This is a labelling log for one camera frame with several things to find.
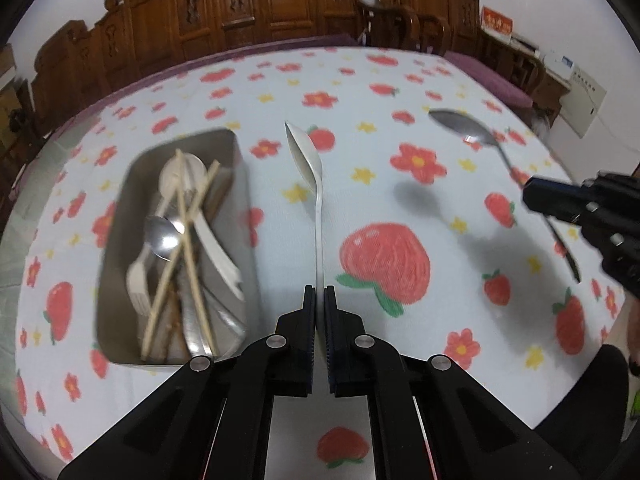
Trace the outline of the white plastic fork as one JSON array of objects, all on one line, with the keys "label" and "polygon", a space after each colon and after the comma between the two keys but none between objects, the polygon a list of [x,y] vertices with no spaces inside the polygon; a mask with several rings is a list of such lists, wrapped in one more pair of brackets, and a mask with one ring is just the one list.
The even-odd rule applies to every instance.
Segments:
[{"label": "white plastic fork", "polygon": [[148,316],[151,312],[151,299],[148,289],[148,264],[152,256],[147,244],[143,244],[137,258],[130,264],[126,273],[126,289],[134,310],[138,315]]}]

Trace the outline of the small white plastic spoon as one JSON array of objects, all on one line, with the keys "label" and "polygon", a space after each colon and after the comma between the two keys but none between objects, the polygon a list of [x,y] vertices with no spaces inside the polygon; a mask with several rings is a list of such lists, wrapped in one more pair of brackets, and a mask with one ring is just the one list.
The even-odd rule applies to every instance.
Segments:
[{"label": "small white plastic spoon", "polygon": [[314,252],[316,253],[316,292],[323,292],[322,206],[323,181],[322,162],[310,136],[292,125],[284,123],[288,146],[300,175],[314,192]]}]

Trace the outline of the dark brown wooden chopstick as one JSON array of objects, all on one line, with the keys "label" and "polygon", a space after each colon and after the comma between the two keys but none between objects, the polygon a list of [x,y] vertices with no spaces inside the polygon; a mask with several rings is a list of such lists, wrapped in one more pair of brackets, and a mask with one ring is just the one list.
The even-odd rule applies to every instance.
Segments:
[{"label": "dark brown wooden chopstick", "polygon": [[183,364],[190,357],[183,333],[180,298],[175,282],[171,281],[158,319],[150,361],[157,365],[174,365]]}]

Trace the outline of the white plastic soup spoon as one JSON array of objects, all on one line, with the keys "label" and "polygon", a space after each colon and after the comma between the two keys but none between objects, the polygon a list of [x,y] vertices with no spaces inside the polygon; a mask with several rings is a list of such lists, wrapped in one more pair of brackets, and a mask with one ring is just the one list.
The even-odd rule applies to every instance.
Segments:
[{"label": "white plastic soup spoon", "polygon": [[[186,179],[186,189],[188,191],[197,191],[205,183],[207,176],[204,162],[192,154],[184,154],[183,158],[182,176]],[[178,184],[178,169],[178,159],[171,157],[163,166],[163,169],[160,170],[160,195],[163,196],[163,200],[171,200],[172,192],[175,191]],[[240,270],[219,244],[204,216],[201,206],[198,206],[196,213],[193,215],[192,223],[209,260],[217,269],[222,280],[233,292],[233,295],[243,301],[244,294],[241,290]]]}]

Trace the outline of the white electrical box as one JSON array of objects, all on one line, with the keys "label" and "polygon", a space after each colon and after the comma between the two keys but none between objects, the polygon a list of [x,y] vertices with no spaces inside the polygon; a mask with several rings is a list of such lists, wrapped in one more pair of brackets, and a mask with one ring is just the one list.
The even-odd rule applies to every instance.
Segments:
[{"label": "white electrical box", "polygon": [[583,138],[598,117],[606,90],[585,70],[575,65],[570,92],[560,99],[560,116],[578,138]]}]

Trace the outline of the purple seat cushion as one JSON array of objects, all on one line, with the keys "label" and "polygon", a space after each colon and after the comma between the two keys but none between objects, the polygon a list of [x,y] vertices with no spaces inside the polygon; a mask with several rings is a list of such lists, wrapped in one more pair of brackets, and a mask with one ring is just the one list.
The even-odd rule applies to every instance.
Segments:
[{"label": "purple seat cushion", "polygon": [[465,72],[506,106],[517,108],[533,107],[534,102],[530,96],[477,58],[463,53],[447,51],[444,54],[444,59],[459,70],[462,70],[462,72]]}]

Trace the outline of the strawberry flower print tablecloth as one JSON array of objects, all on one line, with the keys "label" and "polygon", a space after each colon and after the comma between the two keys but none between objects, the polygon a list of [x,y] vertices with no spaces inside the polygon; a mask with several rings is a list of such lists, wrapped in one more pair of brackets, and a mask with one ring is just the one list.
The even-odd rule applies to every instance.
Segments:
[{"label": "strawberry flower print tablecloth", "polygon": [[250,189],[260,326],[314,279],[314,192],[284,123],[323,166],[324,272],[337,298],[399,351],[445,353],[529,425],[577,382],[623,307],[598,254],[563,228],[573,278],[520,199],[564,179],[504,104],[431,55],[274,52],[208,64],[118,98],[52,139],[22,197],[32,220],[17,299],[16,411],[62,467],[168,378],[115,364],[96,339],[108,236],[129,165],[160,144],[229,129]]}]

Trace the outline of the red sign card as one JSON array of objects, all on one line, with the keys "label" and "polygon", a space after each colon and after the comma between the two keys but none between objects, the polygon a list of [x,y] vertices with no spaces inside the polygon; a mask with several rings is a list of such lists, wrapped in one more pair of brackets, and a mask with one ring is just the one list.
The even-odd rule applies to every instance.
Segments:
[{"label": "red sign card", "polygon": [[503,36],[511,36],[513,32],[513,20],[508,16],[488,8],[482,7],[480,12],[480,24],[486,30],[491,30],[496,34]]}]

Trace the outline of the grey metal rectangular tray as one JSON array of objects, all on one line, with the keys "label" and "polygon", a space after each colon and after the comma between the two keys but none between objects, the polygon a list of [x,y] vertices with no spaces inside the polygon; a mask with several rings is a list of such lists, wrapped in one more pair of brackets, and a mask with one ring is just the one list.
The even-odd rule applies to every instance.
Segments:
[{"label": "grey metal rectangular tray", "polygon": [[249,211],[229,129],[160,144],[129,165],[96,300],[96,339],[109,361],[173,366],[240,352],[260,326]]}]

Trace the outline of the carved wooden bench right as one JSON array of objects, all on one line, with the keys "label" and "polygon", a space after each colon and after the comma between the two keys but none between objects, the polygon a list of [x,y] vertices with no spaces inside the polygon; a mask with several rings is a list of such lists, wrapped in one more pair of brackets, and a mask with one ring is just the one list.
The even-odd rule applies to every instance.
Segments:
[{"label": "carved wooden bench right", "polygon": [[457,52],[476,58],[529,96],[544,78],[544,66],[489,35],[480,26],[480,0],[376,0],[382,6],[408,6],[419,20],[424,52]]}]

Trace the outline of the carved wooden bench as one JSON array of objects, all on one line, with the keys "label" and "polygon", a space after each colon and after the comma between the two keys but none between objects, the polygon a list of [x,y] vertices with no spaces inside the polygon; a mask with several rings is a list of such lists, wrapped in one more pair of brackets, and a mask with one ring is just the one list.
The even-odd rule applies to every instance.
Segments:
[{"label": "carved wooden bench", "polygon": [[376,0],[382,6],[408,6],[419,20],[424,52],[457,52],[476,58],[529,96],[544,78],[544,66],[489,35],[480,26],[480,0]]},{"label": "carved wooden bench", "polygon": [[357,0],[105,0],[93,27],[71,20],[40,48],[32,82],[42,132],[134,82],[254,44],[357,35]]}]

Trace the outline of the carved wooden bench left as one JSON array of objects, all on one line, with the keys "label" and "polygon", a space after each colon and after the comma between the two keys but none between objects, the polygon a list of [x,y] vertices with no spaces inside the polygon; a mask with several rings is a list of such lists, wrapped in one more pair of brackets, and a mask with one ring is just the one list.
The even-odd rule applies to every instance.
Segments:
[{"label": "carved wooden bench left", "polygon": [[357,35],[357,0],[105,0],[93,27],[71,20],[40,48],[32,82],[42,132],[134,82],[254,44]]}]

